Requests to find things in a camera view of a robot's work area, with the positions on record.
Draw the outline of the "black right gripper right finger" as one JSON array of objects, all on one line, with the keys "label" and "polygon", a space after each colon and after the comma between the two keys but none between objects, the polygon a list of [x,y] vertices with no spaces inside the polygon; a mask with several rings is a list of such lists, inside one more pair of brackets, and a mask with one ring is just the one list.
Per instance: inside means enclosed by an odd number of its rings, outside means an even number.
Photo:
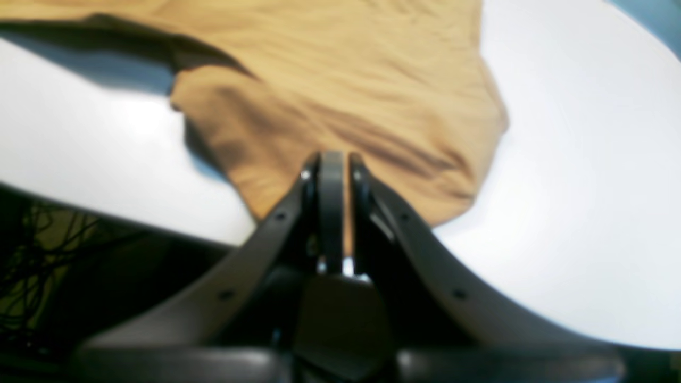
[{"label": "black right gripper right finger", "polygon": [[436,238],[411,204],[352,153],[356,271],[378,289],[402,351],[577,353],[607,345],[568,330],[508,298]]}]

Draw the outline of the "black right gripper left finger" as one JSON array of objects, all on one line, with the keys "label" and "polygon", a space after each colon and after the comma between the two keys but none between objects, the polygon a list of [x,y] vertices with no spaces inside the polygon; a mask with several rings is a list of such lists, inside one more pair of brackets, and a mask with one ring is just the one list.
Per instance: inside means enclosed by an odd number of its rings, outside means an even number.
[{"label": "black right gripper left finger", "polygon": [[279,259],[343,271],[344,157],[315,153],[286,196],[233,254],[151,310],[85,341],[82,350],[195,346],[237,318]]}]

